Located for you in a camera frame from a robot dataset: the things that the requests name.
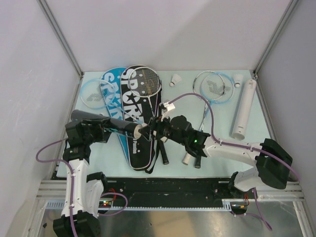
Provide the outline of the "black shuttlecock tube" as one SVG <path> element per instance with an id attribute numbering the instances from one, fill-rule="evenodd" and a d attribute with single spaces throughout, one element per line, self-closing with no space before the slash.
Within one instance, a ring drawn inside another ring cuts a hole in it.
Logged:
<path id="1" fill-rule="evenodd" d="M 139 139 L 142 136 L 142 134 L 139 132 L 142 126 L 138 123 L 107 117 L 104 115 L 88 113 L 81 110 L 72 111 L 71 121 L 79 121 L 85 124 L 91 124 L 93 127 L 98 125 L 106 132 L 113 132 L 135 139 Z"/>

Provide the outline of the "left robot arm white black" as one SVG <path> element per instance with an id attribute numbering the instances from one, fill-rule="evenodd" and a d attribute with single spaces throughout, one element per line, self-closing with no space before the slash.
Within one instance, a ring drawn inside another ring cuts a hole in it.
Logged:
<path id="1" fill-rule="evenodd" d="M 61 217 L 53 221 L 59 237 L 99 237 L 98 220 L 100 197 L 109 193 L 103 172 L 89 174 L 90 145 L 107 142 L 107 118 L 75 120 L 66 124 L 69 147 L 64 150 L 67 165 L 66 198 Z"/>

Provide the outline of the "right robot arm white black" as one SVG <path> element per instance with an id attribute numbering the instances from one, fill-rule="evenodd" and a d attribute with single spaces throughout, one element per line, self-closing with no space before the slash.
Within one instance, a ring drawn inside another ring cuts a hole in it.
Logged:
<path id="1" fill-rule="evenodd" d="M 193 129 L 184 116 L 151 118 L 139 129 L 146 139 L 167 138 L 185 147 L 193 157 L 227 158 L 250 165 L 247 171 L 237 171 L 230 179 L 228 192 L 234 198 L 258 186 L 286 188 L 292 157 L 273 139 L 263 143 L 237 143 L 213 138 L 210 134 Z"/>

